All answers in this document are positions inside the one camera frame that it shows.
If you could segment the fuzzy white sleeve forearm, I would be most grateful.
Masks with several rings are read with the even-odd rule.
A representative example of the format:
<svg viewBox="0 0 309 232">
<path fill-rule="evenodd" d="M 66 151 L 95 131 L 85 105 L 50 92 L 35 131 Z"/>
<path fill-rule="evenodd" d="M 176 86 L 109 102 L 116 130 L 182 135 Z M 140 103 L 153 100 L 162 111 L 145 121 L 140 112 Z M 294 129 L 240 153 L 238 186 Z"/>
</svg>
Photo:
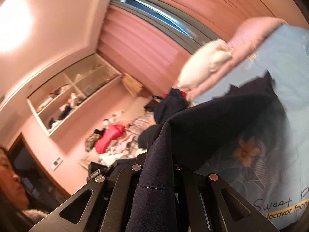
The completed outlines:
<svg viewBox="0 0 309 232">
<path fill-rule="evenodd" d="M 36 209 L 22 210 L 22 213 L 32 220 L 35 224 L 44 219 L 48 213 Z"/>
</svg>

